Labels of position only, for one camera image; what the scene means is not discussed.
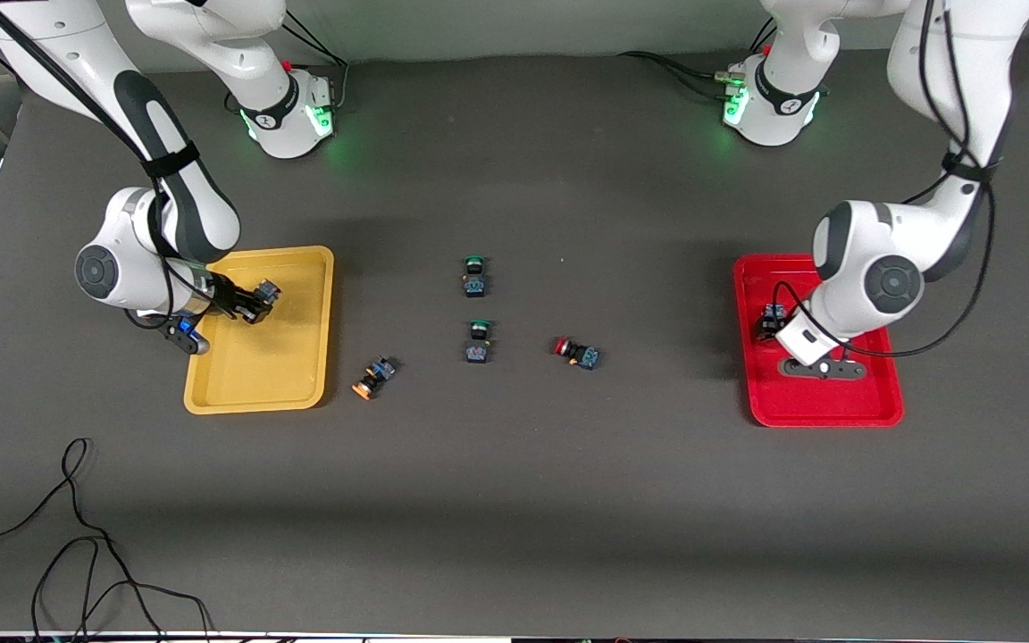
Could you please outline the yellow plastic tray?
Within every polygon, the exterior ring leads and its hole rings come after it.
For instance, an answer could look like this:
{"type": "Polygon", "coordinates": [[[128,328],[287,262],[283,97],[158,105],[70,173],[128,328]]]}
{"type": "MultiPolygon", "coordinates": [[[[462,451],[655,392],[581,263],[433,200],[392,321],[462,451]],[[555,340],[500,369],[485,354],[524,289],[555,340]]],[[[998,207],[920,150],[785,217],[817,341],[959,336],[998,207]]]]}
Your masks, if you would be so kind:
{"type": "Polygon", "coordinates": [[[305,410],[325,392],[335,257],[326,246],[237,251],[211,264],[240,286],[281,289],[264,321],[207,316],[209,342],[188,362],[184,406],[196,415],[305,410]]]}

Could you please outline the red plastic tray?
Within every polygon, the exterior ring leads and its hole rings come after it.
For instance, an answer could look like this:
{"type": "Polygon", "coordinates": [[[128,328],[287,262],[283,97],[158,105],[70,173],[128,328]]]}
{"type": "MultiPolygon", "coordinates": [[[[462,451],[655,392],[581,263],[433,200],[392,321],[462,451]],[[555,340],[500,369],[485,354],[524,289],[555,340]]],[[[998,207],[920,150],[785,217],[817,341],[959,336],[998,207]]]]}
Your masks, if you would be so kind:
{"type": "Polygon", "coordinates": [[[890,350],[886,330],[852,341],[852,350],[840,347],[826,357],[864,363],[868,376],[860,381],[821,381],[781,376],[777,365],[791,358],[775,340],[755,340],[755,325],[767,303],[795,300],[787,289],[775,294],[777,282],[788,282],[804,296],[816,287],[818,276],[806,254],[748,254],[732,267],[740,350],[749,410],[761,426],[796,428],[889,428],[904,413],[897,366],[889,358],[871,357],[871,351],[890,350]]]}

